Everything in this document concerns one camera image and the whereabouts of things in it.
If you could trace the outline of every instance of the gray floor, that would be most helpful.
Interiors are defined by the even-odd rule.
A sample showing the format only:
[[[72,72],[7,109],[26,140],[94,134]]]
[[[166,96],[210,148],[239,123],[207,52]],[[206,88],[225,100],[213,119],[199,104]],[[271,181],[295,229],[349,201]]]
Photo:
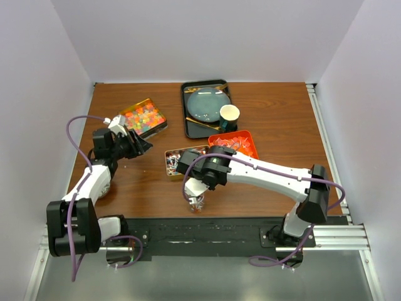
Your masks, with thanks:
[[[50,257],[37,300],[372,300],[358,251],[309,251],[293,273],[256,268],[246,258],[158,256],[107,269],[87,255],[75,283],[68,256]]]

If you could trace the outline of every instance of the white enclosure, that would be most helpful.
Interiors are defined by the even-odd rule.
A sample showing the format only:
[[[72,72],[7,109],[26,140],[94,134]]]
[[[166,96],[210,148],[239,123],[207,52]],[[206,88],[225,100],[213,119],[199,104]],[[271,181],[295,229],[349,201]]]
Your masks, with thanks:
[[[0,299],[22,300],[93,82],[317,83],[347,201],[398,300],[401,4],[396,0],[3,0]],[[83,122],[73,126],[79,140]]]
[[[96,82],[317,82],[362,0],[52,0]]]

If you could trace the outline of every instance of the orange tray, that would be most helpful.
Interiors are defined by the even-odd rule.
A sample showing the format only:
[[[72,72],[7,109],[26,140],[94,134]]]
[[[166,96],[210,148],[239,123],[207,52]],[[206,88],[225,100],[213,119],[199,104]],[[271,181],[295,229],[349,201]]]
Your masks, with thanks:
[[[252,154],[251,154],[252,158],[259,159],[258,152],[256,151],[255,144],[253,143],[252,135],[247,130],[238,130],[236,132],[213,135],[213,136],[210,136],[207,141],[208,141],[209,145],[212,146],[212,145],[216,145],[215,141],[218,138],[220,138],[221,140],[231,140],[236,137],[243,137],[243,138],[247,139],[247,141],[249,141],[249,146],[246,147],[246,149],[252,152]],[[238,149],[238,151],[241,152],[242,148],[243,147],[241,146]]]

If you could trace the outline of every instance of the wood grain surface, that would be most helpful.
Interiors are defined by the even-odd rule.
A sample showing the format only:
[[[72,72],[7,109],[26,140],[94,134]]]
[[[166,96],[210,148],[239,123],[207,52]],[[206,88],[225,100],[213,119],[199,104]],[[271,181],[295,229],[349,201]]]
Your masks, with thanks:
[[[328,168],[304,83],[230,83],[229,87],[241,111],[239,129],[251,132],[261,160],[290,167],[321,164]],[[154,147],[144,156],[118,162],[110,192],[96,203],[98,217],[194,216],[182,198],[182,182],[169,181],[165,173],[165,151],[207,144],[207,139],[192,140],[184,134],[179,83],[97,84],[89,114],[113,118],[148,97],[166,116],[168,128],[149,138]],[[86,121],[81,140],[85,153],[93,147],[91,133],[102,126],[98,120]],[[84,167],[84,160],[78,156],[70,188]],[[336,200],[332,189],[330,204]],[[284,216],[293,205],[281,194],[228,183],[206,193],[206,205],[197,216]],[[332,209],[330,214],[341,214],[341,209]]]

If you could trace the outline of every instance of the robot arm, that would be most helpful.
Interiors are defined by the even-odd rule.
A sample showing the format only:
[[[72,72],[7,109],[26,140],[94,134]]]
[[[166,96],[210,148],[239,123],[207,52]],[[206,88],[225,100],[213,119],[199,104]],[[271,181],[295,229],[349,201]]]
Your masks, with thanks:
[[[70,254],[70,244],[66,229],[67,209],[74,194],[73,237],[76,254],[95,253],[101,243],[109,238],[128,234],[123,216],[97,218],[95,203],[105,187],[110,185],[117,161],[143,155],[153,145],[144,141],[134,131],[124,126],[125,117],[105,119],[108,125],[93,133],[94,158],[90,159],[92,169],[86,167],[76,186],[61,201],[50,202],[47,209],[49,250],[53,256]]]
[[[324,223],[327,220],[328,195],[330,188],[324,184],[309,181],[300,181],[301,178],[327,179],[327,173],[322,166],[313,166],[312,169],[297,169],[279,166],[260,161],[235,152],[227,147],[211,147],[209,153],[224,154],[233,159],[249,162],[251,166],[245,166],[240,162],[219,157],[209,157],[200,160],[193,168],[192,177],[185,184],[185,193],[188,195],[191,205],[197,206],[197,200],[208,189],[214,190],[216,185],[226,185],[227,182],[252,184],[262,188],[285,194],[294,199],[295,206],[286,214],[278,236],[291,236],[299,238],[311,223]],[[185,152],[179,161],[178,171],[185,174],[189,165],[199,155],[193,152]],[[278,173],[295,176],[297,179],[289,179],[277,174],[265,172],[270,169]]]

